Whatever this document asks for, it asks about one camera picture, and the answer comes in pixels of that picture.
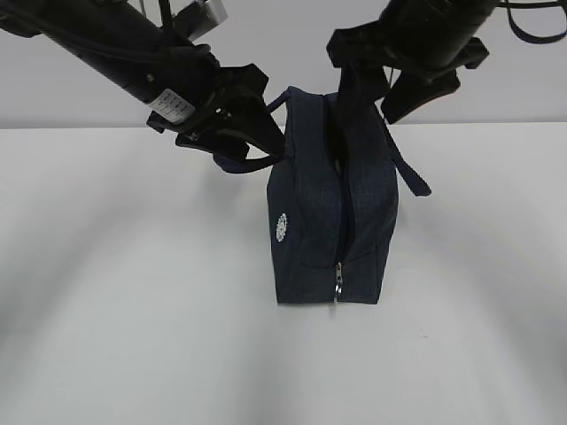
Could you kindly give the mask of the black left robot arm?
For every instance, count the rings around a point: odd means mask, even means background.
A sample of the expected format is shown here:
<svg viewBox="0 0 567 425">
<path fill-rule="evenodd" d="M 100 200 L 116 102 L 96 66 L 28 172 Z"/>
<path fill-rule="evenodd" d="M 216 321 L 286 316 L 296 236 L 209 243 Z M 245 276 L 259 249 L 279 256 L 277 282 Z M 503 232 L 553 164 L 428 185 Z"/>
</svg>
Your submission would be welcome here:
<svg viewBox="0 0 567 425">
<path fill-rule="evenodd" d="M 1 28 L 44 35 L 151 111 L 148 127 L 189 147 L 242 163 L 251 146 L 284 154 L 284 135 L 266 106 L 268 77 L 254 64 L 222 66 L 202 35 L 228 14 L 220 1 L 172 12 L 154 24 L 128 1 L 3 1 Z"/>
</svg>

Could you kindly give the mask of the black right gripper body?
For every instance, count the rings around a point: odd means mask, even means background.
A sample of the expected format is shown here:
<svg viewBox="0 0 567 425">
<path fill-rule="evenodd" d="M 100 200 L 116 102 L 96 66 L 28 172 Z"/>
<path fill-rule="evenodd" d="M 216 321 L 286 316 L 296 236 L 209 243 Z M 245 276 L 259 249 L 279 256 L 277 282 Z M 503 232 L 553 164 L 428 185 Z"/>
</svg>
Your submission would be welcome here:
<svg viewBox="0 0 567 425">
<path fill-rule="evenodd" d="M 474 35 L 477 29 L 461 22 L 380 19 L 335 30 L 327 51 L 340 70 L 346 64 L 390 66 L 433 80 L 461 66 L 474 70 L 487 59 L 488 49 Z"/>
</svg>

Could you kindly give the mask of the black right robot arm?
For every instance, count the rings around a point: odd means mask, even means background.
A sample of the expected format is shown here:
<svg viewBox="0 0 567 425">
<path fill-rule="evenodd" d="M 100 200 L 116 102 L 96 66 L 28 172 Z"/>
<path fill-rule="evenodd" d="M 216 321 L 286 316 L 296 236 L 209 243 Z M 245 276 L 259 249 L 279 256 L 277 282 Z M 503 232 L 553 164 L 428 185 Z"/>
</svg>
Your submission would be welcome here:
<svg viewBox="0 0 567 425">
<path fill-rule="evenodd" d="M 354 120 L 376 102 L 387 122 L 455 93 L 457 69 L 488 56 L 475 36 L 495 1 L 391 1 L 379 19 L 336 29 L 326 47 L 341 71 L 337 115 Z"/>
</svg>

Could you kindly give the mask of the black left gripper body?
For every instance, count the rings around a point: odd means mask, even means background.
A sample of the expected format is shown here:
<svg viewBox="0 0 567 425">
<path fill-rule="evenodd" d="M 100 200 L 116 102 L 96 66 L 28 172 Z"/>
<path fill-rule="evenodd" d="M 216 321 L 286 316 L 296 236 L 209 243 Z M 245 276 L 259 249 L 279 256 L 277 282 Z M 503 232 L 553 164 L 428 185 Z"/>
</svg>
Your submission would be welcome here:
<svg viewBox="0 0 567 425">
<path fill-rule="evenodd" d="M 159 133 L 170 131 L 177 135 L 203 133 L 207 130 L 221 132 L 221 98 L 225 95 L 242 95 L 260 97 L 264 101 L 268 76 L 255 64 L 223 67 L 213 79 L 213 83 L 213 90 L 205 96 L 204 102 L 196 107 L 190 117 L 183 119 L 179 124 L 168 121 L 157 112 L 152 112 L 146 125 Z"/>
</svg>

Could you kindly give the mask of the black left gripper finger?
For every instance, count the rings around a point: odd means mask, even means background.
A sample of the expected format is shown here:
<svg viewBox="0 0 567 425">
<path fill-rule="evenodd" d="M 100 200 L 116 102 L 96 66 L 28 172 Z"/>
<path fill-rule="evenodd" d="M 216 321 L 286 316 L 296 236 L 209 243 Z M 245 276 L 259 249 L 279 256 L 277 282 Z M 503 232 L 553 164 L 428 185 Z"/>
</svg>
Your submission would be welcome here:
<svg viewBox="0 0 567 425">
<path fill-rule="evenodd" d="M 244 161 L 250 150 L 245 141 L 213 130 L 207 130 L 203 133 L 178 134 L 175 138 L 175 145 L 204 151 L 236 162 Z"/>
<path fill-rule="evenodd" d="M 272 157 L 284 155 L 284 135 L 260 97 L 221 98 L 221 156 L 246 159 L 252 145 Z"/>
</svg>

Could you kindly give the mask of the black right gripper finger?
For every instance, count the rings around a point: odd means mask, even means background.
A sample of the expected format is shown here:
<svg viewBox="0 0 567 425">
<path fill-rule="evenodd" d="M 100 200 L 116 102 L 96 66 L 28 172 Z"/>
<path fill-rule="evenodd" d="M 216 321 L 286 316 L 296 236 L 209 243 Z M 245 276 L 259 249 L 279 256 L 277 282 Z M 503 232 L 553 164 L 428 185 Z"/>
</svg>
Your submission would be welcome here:
<svg viewBox="0 0 567 425">
<path fill-rule="evenodd" d="M 402 72 L 384 97 L 381 111 L 387 122 L 394 124 L 425 104 L 455 93 L 460 87 L 456 71 L 433 80 Z"/>
<path fill-rule="evenodd" d="M 359 67 L 346 64 L 341 68 L 336 114 L 362 115 L 367 111 L 379 114 L 377 101 L 382 99 L 390 88 L 391 83 L 381 66 Z"/>
</svg>

